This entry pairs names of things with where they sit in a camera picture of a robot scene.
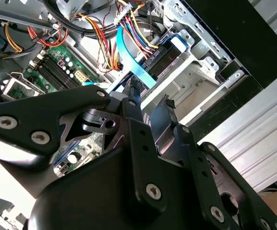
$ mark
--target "cable tie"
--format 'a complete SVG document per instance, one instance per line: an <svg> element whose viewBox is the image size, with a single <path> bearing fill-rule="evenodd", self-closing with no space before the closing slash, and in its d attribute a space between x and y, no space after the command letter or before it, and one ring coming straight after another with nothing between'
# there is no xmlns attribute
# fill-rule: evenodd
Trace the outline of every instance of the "cable tie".
<svg viewBox="0 0 277 230"><path fill-rule="evenodd" d="M81 34L81 38L84 38L86 32L87 32L86 29L83 29L83 32Z"/></svg>

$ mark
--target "blue ribbon cable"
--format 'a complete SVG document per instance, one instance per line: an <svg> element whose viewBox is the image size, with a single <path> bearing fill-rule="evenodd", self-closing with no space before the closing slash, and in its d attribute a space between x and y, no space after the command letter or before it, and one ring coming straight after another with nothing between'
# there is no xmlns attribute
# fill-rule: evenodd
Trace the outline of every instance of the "blue ribbon cable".
<svg viewBox="0 0 277 230"><path fill-rule="evenodd" d="M124 29L120 26L117 31L116 44L119 55L124 65L131 66L131 72L134 73L149 89L155 86L156 81L140 66L131 56L125 45L123 37Z"/></svg>

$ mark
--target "sheet metal panel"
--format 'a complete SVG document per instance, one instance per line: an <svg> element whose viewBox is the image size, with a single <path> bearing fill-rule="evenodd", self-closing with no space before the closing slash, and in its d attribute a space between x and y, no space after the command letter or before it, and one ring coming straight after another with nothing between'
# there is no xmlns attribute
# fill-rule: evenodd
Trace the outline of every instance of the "sheet metal panel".
<svg viewBox="0 0 277 230"><path fill-rule="evenodd" d="M277 79L205 136L258 192L277 181Z"/></svg>

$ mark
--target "motherboard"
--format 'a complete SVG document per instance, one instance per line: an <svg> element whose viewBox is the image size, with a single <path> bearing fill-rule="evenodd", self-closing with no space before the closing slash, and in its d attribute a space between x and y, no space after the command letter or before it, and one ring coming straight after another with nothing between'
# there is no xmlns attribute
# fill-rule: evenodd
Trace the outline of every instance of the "motherboard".
<svg viewBox="0 0 277 230"><path fill-rule="evenodd" d="M67 46L42 49L23 73L12 72L0 86L2 98L14 101L46 93L100 83ZM102 152L102 135L92 133L82 141L61 147L55 157L54 172L61 177L93 160Z"/></svg>

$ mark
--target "ram slot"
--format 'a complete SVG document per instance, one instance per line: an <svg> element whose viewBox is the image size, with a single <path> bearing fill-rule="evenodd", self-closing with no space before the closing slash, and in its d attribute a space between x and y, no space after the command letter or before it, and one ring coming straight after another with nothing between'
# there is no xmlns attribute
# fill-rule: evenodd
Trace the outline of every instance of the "ram slot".
<svg viewBox="0 0 277 230"><path fill-rule="evenodd" d="M50 72L52 72L55 78L59 80L63 85L65 85L67 89L76 88L76 86L71 83L71 78L66 73L60 72L60 70L57 69L54 64L50 63L49 61L45 61L43 63L43 66Z"/></svg>
<svg viewBox="0 0 277 230"><path fill-rule="evenodd" d="M63 70L61 70L61 68L53 60L47 59L45 60L45 63L50 63L50 66L54 68L58 73L60 73L59 76L61 76L67 83L69 82L69 84L72 85L73 88L81 86L74 79L70 78L70 76L68 76Z"/></svg>
<svg viewBox="0 0 277 230"><path fill-rule="evenodd" d="M66 90L67 88L61 84L58 80L56 80L54 78L54 76L51 75L51 73L46 70L45 68L39 68L38 70L39 74L41 76L43 76L50 84L53 85L53 87L58 90L58 91L61 91L61 90Z"/></svg>
<svg viewBox="0 0 277 230"><path fill-rule="evenodd" d="M64 77L61 77L61 75L54 68L52 68L52 66L50 64L43 63L42 66L49 73L51 73L51 75L55 78L55 80L57 80L62 85L64 85L66 87L66 89L72 89L72 88L74 88L74 86L71 85L71 84L68 84L68 82L64 79Z"/></svg>

